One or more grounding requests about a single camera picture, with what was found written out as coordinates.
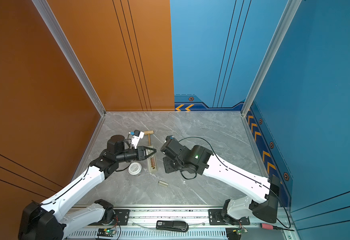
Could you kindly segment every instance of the black stripe line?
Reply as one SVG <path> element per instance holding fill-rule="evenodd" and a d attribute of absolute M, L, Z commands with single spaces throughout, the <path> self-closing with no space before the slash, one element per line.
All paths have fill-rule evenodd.
<path fill-rule="evenodd" d="M 234 63 L 235 63 L 236 54 L 238 53 L 238 49 L 239 49 L 240 40 L 242 39 L 243 29 L 245 28 L 245 24 L 246 24 L 246 20 L 247 20 L 247 16 L 248 16 L 249 7 L 251 6 L 251 1 L 252 1 L 252 0 L 250 0 L 250 1 L 249 1 L 249 5 L 248 5 L 248 9 L 247 9 L 247 14 L 246 14 L 246 18 L 245 18 L 245 22 L 243 23 L 242 32 L 241 32 L 241 34 L 240 34 L 240 38 L 239 38 L 238 47 L 236 48 L 236 53 L 235 53 L 235 57 L 234 57 L 234 62 L 232 63 L 232 66 L 231 66 L 230 76 L 228 77 L 228 80 L 227 80 L 226 90 L 225 90 L 225 92 L 224 92 L 224 96 L 223 96 L 223 100 L 222 100 L 221 107 L 223 106 L 223 101 L 224 101 L 224 98 L 225 98 L 225 96 L 226 96 L 226 92 L 227 92 L 228 83 L 230 82 L 230 77 L 231 77 L 231 73 L 232 73 L 232 68 L 234 67 Z"/>
<path fill-rule="evenodd" d="M 12 161 L 11 159 L 9 159 L 8 157 L 3 156 L 2 154 L 0 154 L 0 156 L 4 157 L 5 159 L 7 159 L 7 160 L 9 160 L 9 161 L 11 161 L 11 162 L 13 162 L 13 163 L 15 163 L 15 164 L 17 164 L 17 165 L 19 165 L 19 166 L 23 167 L 23 168 L 25 168 L 25 169 L 27 169 L 27 170 L 29 170 L 30 172 L 33 172 L 34 174 L 36 174 L 36 175 L 38 175 L 38 176 L 40 176 L 40 177 L 44 178 L 45 180 L 48 180 L 48 181 L 50 181 L 50 182 L 52 182 L 52 183 L 54 183 L 54 184 L 56 184 L 56 185 L 58 185 L 58 186 L 60 186 L 60 187 L 63 187 L 63 186 L 61 186 L 61 185 L 57 184 L 56 182 L 53 182 L 53 181 L 49 180 L 48 178 L 43 177 L 43 176 L 42 176 L 42 175 L 40 175 L 40 174 L 37 174 L 36 172 L 34 172 L 34 171 L 32 171 L 32 170 L 28 169 L 27 167 L 25 167 L 25 166 L 23 166 L 23 165 L 20 165 L 19 163 L 15 162 L 15 161 Z"/>
<path fill-rule="evenodd" d="M 347 209 L 347 208 L 349 208 L 349 207 L 350 207 L 350 206 L 342 207 L 342 208 L 340 208 L 340 209 L 335 209 L 335 210 L 332 210 L 332 211 L 324 212 L 324 213 L 322 213 L 322 214 L 316 214 L 316 215 L 311 216 L 311 217 L 316 217 L 316 216 L 319 216 L 319 215 L 328 214 L 328 213 L 330 213 L 330 212 L 336 212 L 336 211 L 338 211 L 338 210 Z M 311 217 L 305 217 L 305 218 L 302 218 L 302 219 L 299 219 L 299 220 L 295 220 L 294 222 L 297 222 L 297 221 L 300 221 L 300 220 L 304 220 L 304 219 L 307 219 L 307 218 L 311 218 Z"/>
<path fill-rule="evenodd" d="M 132 70 L 132 65 L 131 65 L 130 57 L 129 57 L 129 55 L 128 55 L 128 51 L 127 51 L 126 42 L 124 41 L 124 36 L 123 36 L 123 32 L 122 32 L 122 27 L 120 26 L 120 22 L 119 22 L 118 13 L 116 12 L 116 7 L 115 7 L 114 0 L 112 0 L 112 4 L 114 5 L 114 9 L 115 9 L 116 18 L 118 19 L 119 28 L 120 28 L 120 33 L 122 34 L 122 38 L 123 38 L 123 42 L 124 42 L 124 47 L 125 47 L 125 49 L 126 49 L 126 53 L 127 53 L 127 57 L 128 57 L 128 61 L 130 62 L 130 68 L 131 68 L 131 72 L 132 72 L 132 77 L 134 78 L 134 82 L 135 82 L 136 91 L 137 91 L 137 93 L 138 93 L 138 97 L 139 97 L 139 101 L 140 101 L 140 106 L 142 107 L 142 111 L 144 111 L 144 110 L 143 110 L 143 105 L 142 105 L 142 100 L 140 99 L 140 95 L 139 95 L 138 85 L 136 84 L 136 80 L 135 80 L 134 71 Z"/>
<path fill-rule="evenodd" d="M 323 227 L 323 226 L 328 226 L 328 225 L 337 224 L 337 223 L 344 223 L 344 222 L 350 222 L 350 220 L 345 220 L 345 221 L 341 221 L 341 222 L 334 222 L 334 223 L 328 223 L 328 224 L 323 224 L 323 225 L 314 226 L 314 227 L 307 227 L 307 228 L 302 228 L 302 229 L 297 229 L 297 230 L 298 231 L 306 230 L 306 229 L 310 229 L 310 228 Z"/>
<path fill-rule="evenodd" d="M 350 193 L 350 191 L 345 192 L 345 193 L 342 193 L 342 194 L 339 194 L 339 195 L 336 195 L 336 196 L 333 196 L 333 197 L 330 197 L 330 198 L 325 199 L 325 200 L 322 200 L 322 201 L 320 201 L 320 202 L 317 202 L 317 203 L 314 203 L 314 204 L 311 204 L 311 205 L 302 207 L 302 208 L 300 208 L 300 209 L 297 209 L 297 210 L 292 211 L 291 213 L 296 212 L 296 211 L 299 211 L 299 210 L 302 210 L 302 209 L 305 209 L 305 208 L 307 208 L 307 207 L 311 207 L 311 206 L 313 206 L 313 205 L 315 205 L 315 204 L 318 204 L 318 203 L 321 203 L 321 202 L 324 202 L 324 201 L 327 201 L 327 200 L 330 200 L 330 199 L 333 199 L 333 198 L 336 198 L 336 197 L 339 197 L 339 196 L 341 196 L 341 195 L 348 194 L 348 193 Z"/>
<path fill-rule="evenodd" d="M 132 47 L 132 41 L 131 41 L 131 37 L 130 37 L 130 31 L 128 30 L 126 16 L 124 15 L 124 9 L 123 9 L 122 0 L 120 0 L 120 5 L 122 6 L 122 11 L 123 11 L 123 16 L 124 16 L 124 21 L 125 21 L 125 23 L 126 23 L 127 33 L 128 33 L 128 37 L 129 37 L 129 39 L 130 39 L 131 50 L 132 50 L 132 55 L 134 56 L 134 60 L 135 60 L 136 71 L 138 72 L 139 83 L 140 83 L 140 88 L 142 89 L 142 94 L 143 94 L 144 104 L 146 105 L 146 110 L 148 110 L 148 108 L 147 108 L 147 103 L 146 103 L 146 97 L 144 96 L 144 91 L 143 91 L 142 81 L 140 80 L 140 74 L 139 74 L 139 70 L 138 70 L 138 64 L 136 63 L 136 58 L 135 58 L 134 48 Z"/>
<path fill-rule="evenodd" d="M 238 23 L 236 24 L 236 29 L 235 29 L 235 34 L 234 34 L 234 40 L 232 40 L 230 55 L 229 55 L 229 57 L 228 57 L 228 62 L 227 62 L 227 66 L 226 66 L 226 71 L 225 71 L 225 73 L 224 73 L 223 83 L 222 83 L 222 87 L 221 87 L 221 89 L 220 89 L 219 99 L 218 99 L 218 103 L 217 103 L 216 107 L 218 107 L 218 105 L 219 105 L 220 96 L 221 96 L 221 94 L 222 94 L 222 89 L 223 89 L 223 85 L 224 85 L 224 79 L 226 78 L 228 65 L 230 64 L 230 58 L 231 58 L 231 53 L 232 53 L 232 47 L 234 46 L 235 37 L 236 37 L 236 31 L 238 30 L 238 25 L 239 25 L 239 21 L 240 21 L 240 16 L 242 15 L 242 10 L 243 10 L 243 4 L 244 4 L 244 3 L 245 3 L 245 1 L 243 0 L 242 7 L 241 7 L 240 13 L 239 13 Z"/>
<path fill-rule="evenodd" d="M 224 60 L 224 55 L 226 54 L 226 48 L 227 48 L 227 43 L 228 43 L 228 37 L 230 36 L 230 30 L 231 30 L 232 19 L 233 19 L 233 17 L 234 17 L 235 6 L 236 6 L 236 0 L 235 0 L 235 4 L 234 4 L 234 10 L 232 11 L 232 17 L 231 17 L 230 27 L 229 27 L 229 29 L 228 29 L 227 40 L 226 40 L 226 46 L 225 46 L 225 48 L 224 48 L 224 53 L 223 53 L 222 64 L 220 65 L 220 71 L 219 71 L 218 83 L 216 84 L 216 90 L 215 90 L 214 102 L 212 103 L 212 107 L 214 107 L 214 104 L 215 104 L 215 98 L 216 98 L 216 92 L 218 91 L 219 79 L 220 79 L 220 73 L 222 72 L 223 60 Z"/>
<path fill-rule="evenodd" d="M 0 181 L 5 182 L 5 183 L 8 183 L 8 184 L 10 184 L 10 185 L 13 185 L 13 186 L 15 186 L 15 187 L 19 187 L 19 186 L 15 185 L 15 184 L 12 184 L 12 183 L 6 182 L 5 180 L 1 180 L 1 179 L 0 179 Z M 42 196 L 42 197 L 48 198 L 48 197 L 46 197 L 46 196 L 40 195 L 40 194 L 38 194 L 38 193 L 36 193 L 36 192 L 33 192 L 33 191 L 30 191 L 30 190 L 28 190 L 28 189 L 25 189 L 25 188 L 22 188 L 22 187 L 19 187 L 19 188 L 21 188 L 21 189 L 23 189 L 23 190 L 26 190 L 26 191 L 29 191 L 29 192 L 32 192 L 32 193 L 37 194 L 37 195 L 39 195 L 39 196 Z"/>
<path fill-rule="evenodd" d="M 129 8 L 129 10 L 130 10 L 130 16 L 131 16 L 132 27 L 133 27 L 133 29 L 134 29 L 134 35 L 135 35 L 135 40 L 136 40 L 136 46 L 138 47 L 138 54 L 139 54 L 139 59 L 140 59 L 140 65 L 142 66 L 144 84 L 146 85 L 147 98 L 149 99 L 150 110 L 152 111 L 151 102 L 150 102 L 150 96 L 149 96 L 149 89 L 147 88 L 146 77 L 144 76 L 144 69 L 143 69 L 142 58 L 140 57 L 138 39 L 137 39 L 136 33 L 135 33 L 134 21 L 132 20 L 132 13 L 131 13 L 131 8 L 130 8 L 130 2 L 127 0 L 127 3 L 128 3 L 128 8 Z"/>
<path fill-rule="evenodd" d="M 4 169 L 4 170 L 6 170 L 6 171 L 8 171 L 8 172 L 10 172 L 10 173 L 13 173 L 13 174 L 15 174 L 15 175 L 17 175 L 17 176 L 19 176 L 19 177 L 21 177 L 21 178 L 24 178 L 24 179 L 26 179 L 26 180 L 29 180 L 30 182 L 33 182 L 33 183 L 35 183 L 35 184 L 37 184 L 37 185 L 39 185 L 39 186 L 42 186 L 42 187 L 44 187 L 44 188 L 47 188 L 48 190 L 51 190 L 51 191 L 53 191 L 54 193 L 56 193 L 56 191 L 54 191 L 54 190 L 52 190 L 52 189 L 49 189 L 48 187 L 45 187 L 45 186 L 43 186 L 43 185 L 41 185 L 41 184 L 38 184 L 37 182 L 34 182 L 33 180 L 30 180 L 30 179 L 28 179 L 28 178 L 25 178 L 24 176 L 21 176 L 21 175 L 19 175 L 19 174 L 16 174 L 16 173 L 14 173 L 14 172 L 12 172 L 12 171 L 10 171 L 10 170 L 8 170 L 8 169 L 5 169 L 4 167 L 1 167 L 1 166 L 0 166 L 0 168 L 1 168 L 1 169 Z"/>

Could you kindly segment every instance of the yellow chevron arrow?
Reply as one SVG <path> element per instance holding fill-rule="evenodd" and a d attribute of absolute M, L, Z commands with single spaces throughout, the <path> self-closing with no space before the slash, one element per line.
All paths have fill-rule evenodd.
<path fill-rule="evenodd" d="M 180 104 L 177 108 L 175 108 L 176 110 L 178 110 L 179 112 L 181 111 L 179 108 L 183 107 L 184 104 Z"/>
<path fill-rule="evenodd" d="M 188 106 L 188 107 L 186 108 L 186 110 L 187 110 L 187 111 L 191 111 L 190 108 L 191 108 L 193 105 L 194 105 L 194 104 L 191 104 L 190 106 Z"/>
<path fill-rule="evenodd" d="M 256 123 L 251 123 L 251 132 L 254 132 L 254 127 L 257 127 Z"/>
<path fill-rule="evenodd" d="M 262 135 L 260 134 L 260 132 L 255 131 L 255 142 L 256 142 L 256 136 L 257 136 L 257 135 L 262 136 Z"/>
<path fill-rule="evenodd" d="M 272 167 L 273 169 L 276 170 L 275 166 L 268 162 L 267 163 L 267 172 L 268 172 L 268 174 L 270 174 L 270 167 Z"/>
<path fill-rule="evenodd" d="M 249 124 L 249 119 L 250 119 L 250 118 L 254 118 L 254 117 L 253 117 L 253 116 L 248 116 L 248 124 Z"/>
<path fill-rule="evenodd" d="M 265 156 L 265 155 L 271 157 L 270 154 L 269 154 L 268 152 L 263 151 L 263 162 L 264 162 L 264 156 Z"/>

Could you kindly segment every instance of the blue wall panel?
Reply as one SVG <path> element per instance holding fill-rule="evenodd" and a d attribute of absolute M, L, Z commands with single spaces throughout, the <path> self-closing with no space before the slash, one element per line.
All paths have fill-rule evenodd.
<path fill-rule="evenodd" d="M 251 1 L 231 77 L 223 88 L 222 97 L 227 88 L 223 107 L 233 106 L 238 98 L 247 97 L 286 3 L 287 0 Z"/>
<path fill-rule="evenodd" d="M 302 1 L 255 102 L 294 180 L 294 220 L 350 205 L 349 193 L 301 209 L 350 191 L 350 1 Z M 350 208 L 297 226 L 337 218 L 350 220 Z M 322 239 L 310 232 L 319 228 L 301 237 Z"/>
<path fill-rule="evenodd" d="M 299 235 L 302 240 L 350 240 L 350 222 L 301 230 Z"/>
<path fill-rule="evenodd" d="M 175 95 L 197 96 L 209 108 L 243 101 L 286 3 L 171 0 Z"/>

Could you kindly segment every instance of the small cylinder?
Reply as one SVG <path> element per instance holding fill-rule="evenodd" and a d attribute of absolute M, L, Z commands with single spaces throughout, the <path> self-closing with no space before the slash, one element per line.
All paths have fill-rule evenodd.
<path fill-rule="evenodd" d="M 163 181 L 159 181 L 158 184 L 162 185 L 163 187 L 168 187 L 168 183 L 163 182 Z"/>

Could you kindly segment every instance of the black usb drive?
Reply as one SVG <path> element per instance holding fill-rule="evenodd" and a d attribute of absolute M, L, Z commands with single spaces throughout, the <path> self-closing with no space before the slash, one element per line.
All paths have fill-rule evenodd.
<path fill-rule="evenodd" d="M 161 221 L 156 222 L 156 229 L 176 231 L 176 232 L 187 232 L 188 224 L 183 221 Z"/>

